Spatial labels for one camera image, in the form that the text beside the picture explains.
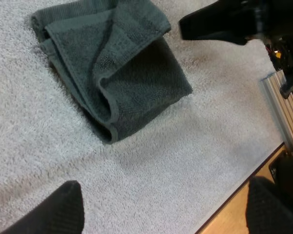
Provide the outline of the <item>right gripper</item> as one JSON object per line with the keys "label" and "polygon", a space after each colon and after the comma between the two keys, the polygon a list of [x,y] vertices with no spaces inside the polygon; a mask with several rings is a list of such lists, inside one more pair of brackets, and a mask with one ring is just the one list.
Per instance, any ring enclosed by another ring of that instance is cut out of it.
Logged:
{"label": "right gripper", "polygon": [[293,73],[293,0],[218,0],[181,18],[179,28],[183,40],[237,45],[258,32],[275,70]]}

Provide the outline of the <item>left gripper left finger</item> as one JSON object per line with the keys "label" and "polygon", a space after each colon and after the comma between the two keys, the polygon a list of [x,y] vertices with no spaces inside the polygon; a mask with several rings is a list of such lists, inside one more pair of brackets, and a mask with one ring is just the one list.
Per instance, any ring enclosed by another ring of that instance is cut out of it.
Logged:
{"label": "left gripper left finger", "polygon": [[66,181],[3,234],[81,234],[84,202],[79,182]]}

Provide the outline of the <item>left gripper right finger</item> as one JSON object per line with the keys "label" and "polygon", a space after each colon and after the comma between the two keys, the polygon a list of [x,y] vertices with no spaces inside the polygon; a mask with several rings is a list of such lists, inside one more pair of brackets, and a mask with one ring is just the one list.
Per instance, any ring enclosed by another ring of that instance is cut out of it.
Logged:
{"label": "left gripper right finger", "polygon": [[249,182],[246,223],[251,234],[293,234],[293,200],[270,180]]}

